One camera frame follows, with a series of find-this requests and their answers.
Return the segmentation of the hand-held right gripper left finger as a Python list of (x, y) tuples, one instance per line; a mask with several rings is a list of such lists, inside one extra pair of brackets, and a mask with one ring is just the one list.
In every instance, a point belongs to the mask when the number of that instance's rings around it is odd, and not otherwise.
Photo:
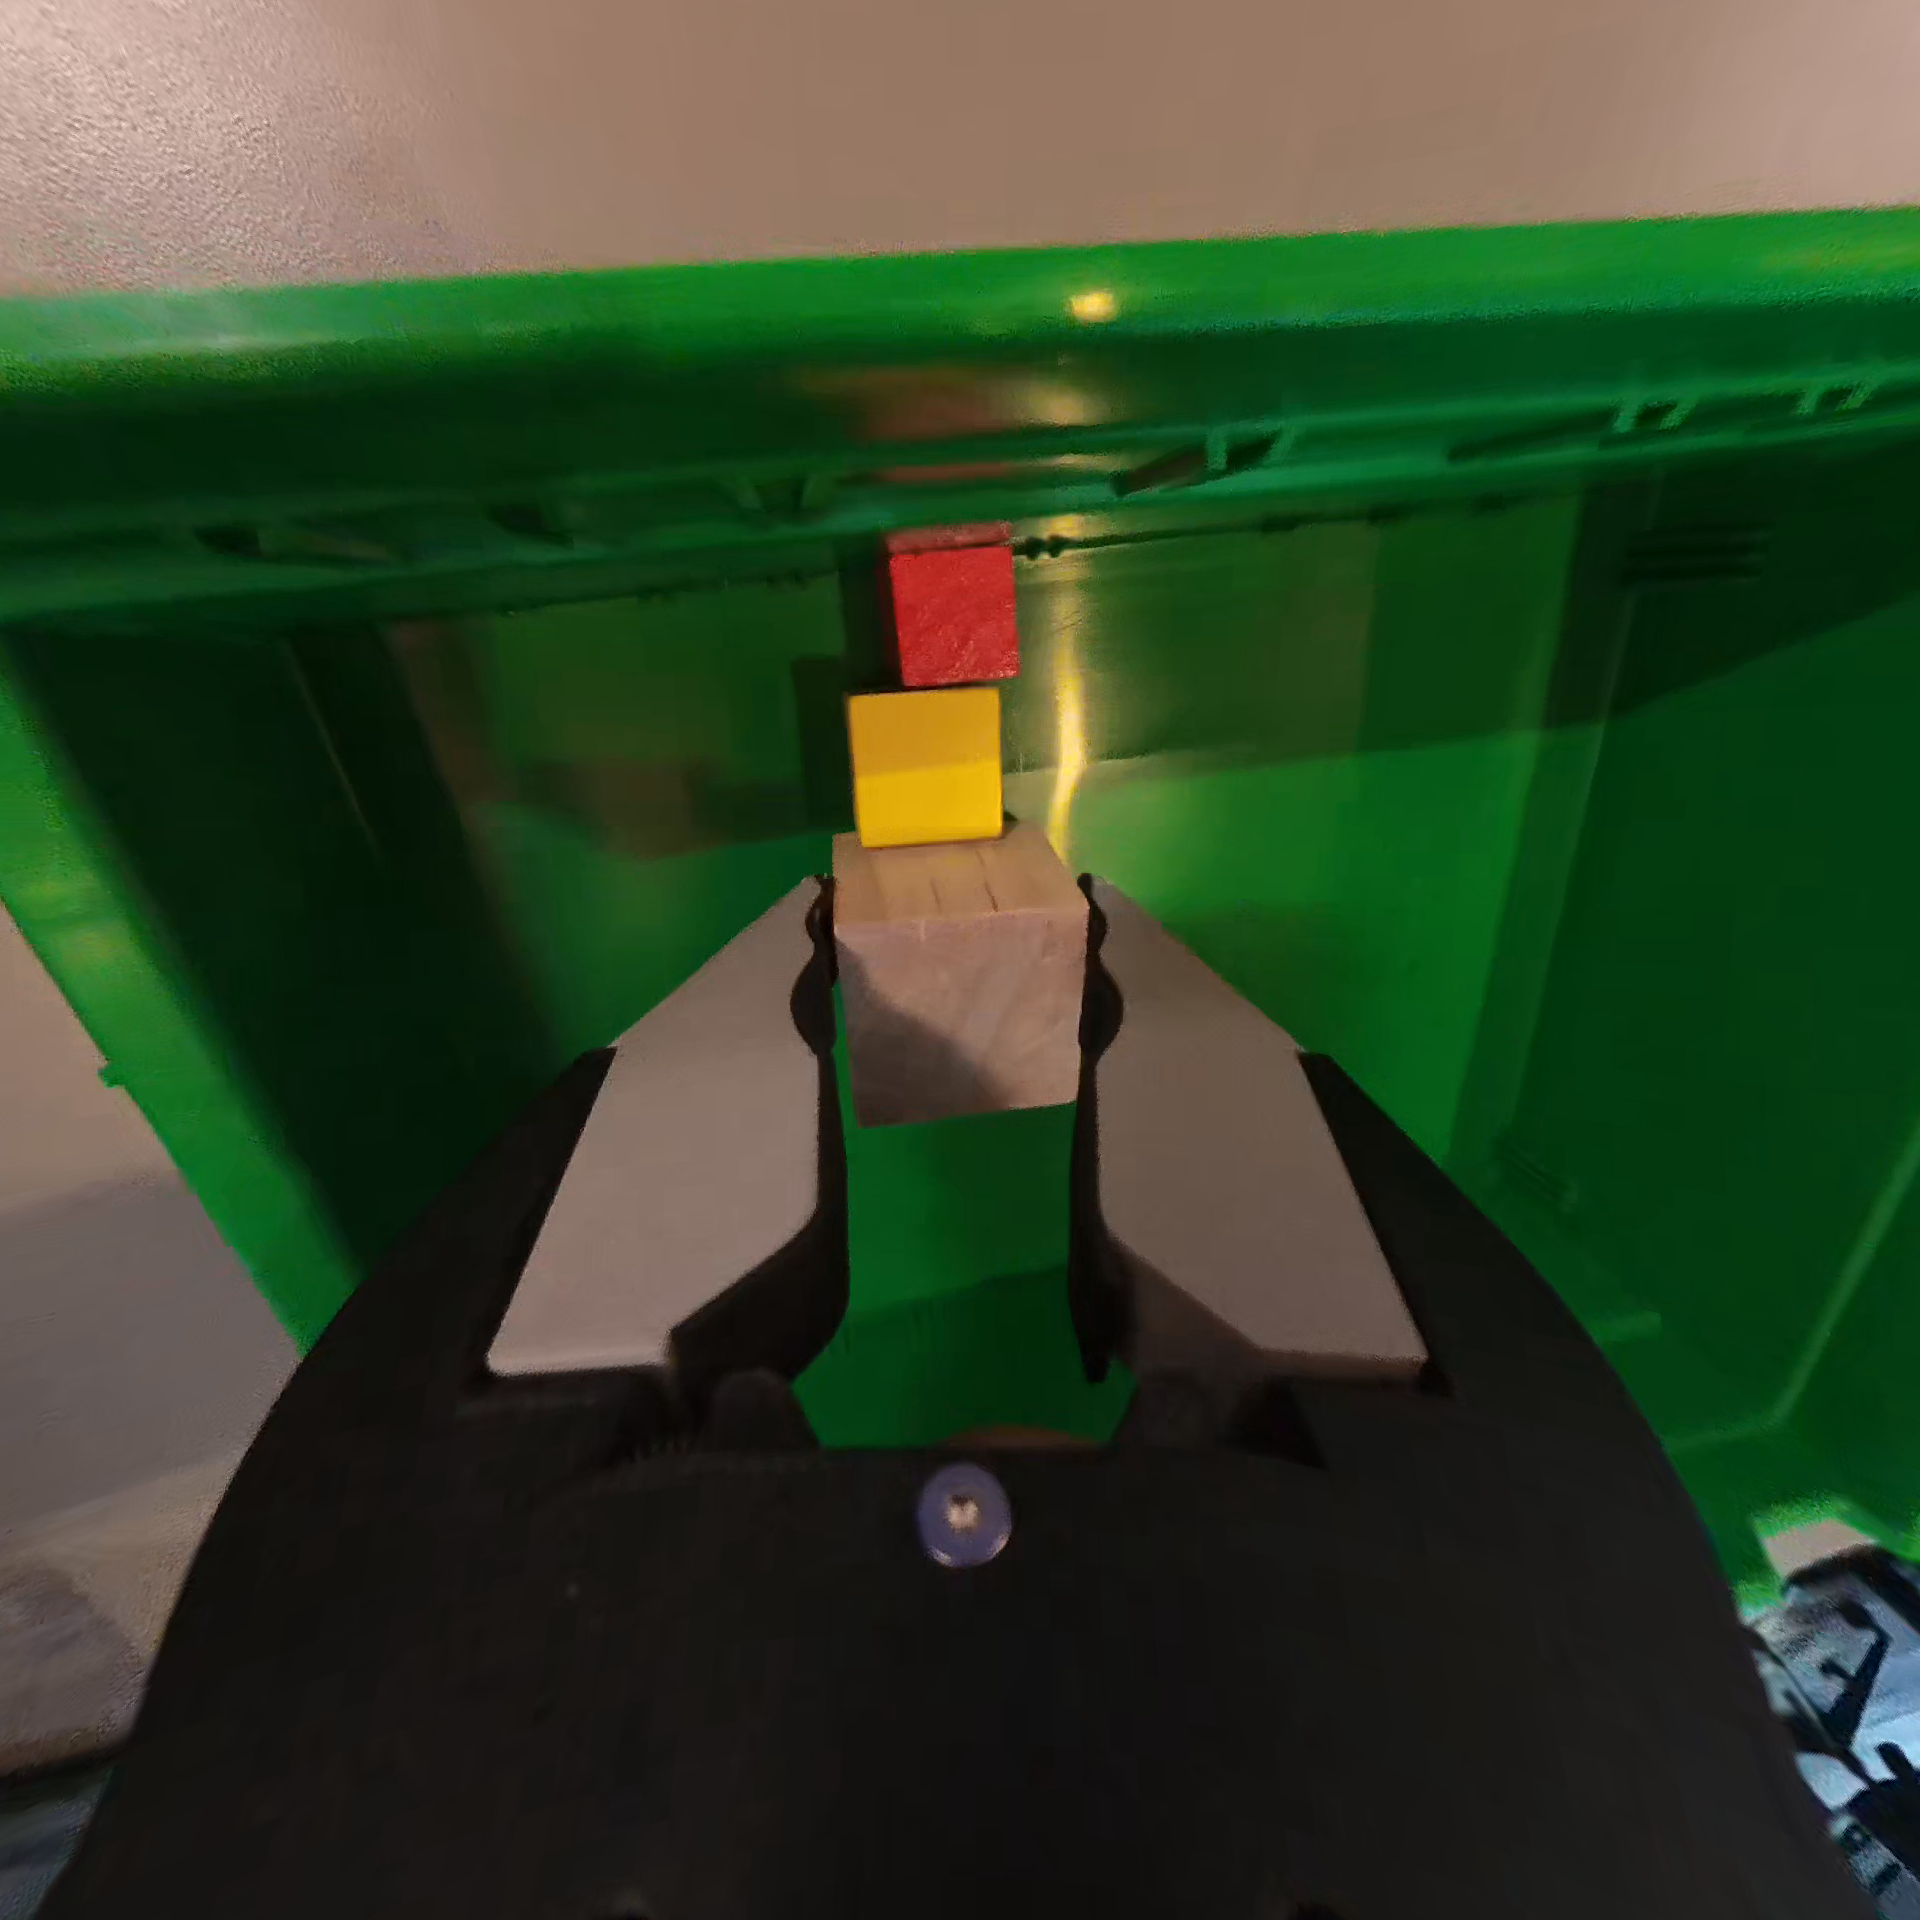
[(847, 1308), (832, 892), (805, 875), (612, 1043), (491, 1333), (500, 1377), (793, 1377)]

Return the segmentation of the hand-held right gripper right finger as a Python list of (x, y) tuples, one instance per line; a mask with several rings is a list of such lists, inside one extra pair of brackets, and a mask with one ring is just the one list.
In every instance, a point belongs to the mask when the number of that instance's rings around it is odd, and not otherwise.
[(1090, 1380), (1416, 1380), (1428, 1346), (1297, 1042), (1086, 875), (1070, 1317)]

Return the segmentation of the large wooden cube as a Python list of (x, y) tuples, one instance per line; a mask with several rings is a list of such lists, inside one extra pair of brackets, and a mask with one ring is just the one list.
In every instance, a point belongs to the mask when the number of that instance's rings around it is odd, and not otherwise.
[(841, 832), (829, 875), (862, 1127), (1076, 1102), (1090, 899), (1041, 827), (900, 847)]

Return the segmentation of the green plastic bin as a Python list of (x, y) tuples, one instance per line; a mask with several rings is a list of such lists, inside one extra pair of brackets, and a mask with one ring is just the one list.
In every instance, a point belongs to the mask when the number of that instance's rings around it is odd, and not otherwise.
[(1739, 1595), (1916, 1550), (1916, 207), (4, 299), (4, 901), (310, 1350), (851, 827), (1012, 812), (1539, 1265)]

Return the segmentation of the yellow cube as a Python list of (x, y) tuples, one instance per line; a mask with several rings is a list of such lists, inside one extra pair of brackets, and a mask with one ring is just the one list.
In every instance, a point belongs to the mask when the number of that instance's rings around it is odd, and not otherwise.
[(991, 684), (854, 691), (843, 701), (854, 832), (865, 850), (1001, 835), (999, 691)]

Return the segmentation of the red cube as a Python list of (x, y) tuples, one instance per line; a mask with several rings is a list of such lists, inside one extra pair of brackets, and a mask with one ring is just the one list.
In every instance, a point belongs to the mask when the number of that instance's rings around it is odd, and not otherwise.
[(889, 660), (902, 689), (1017, 678), (1015, 571), (1006, 522), (885, 533), (880, 588)]

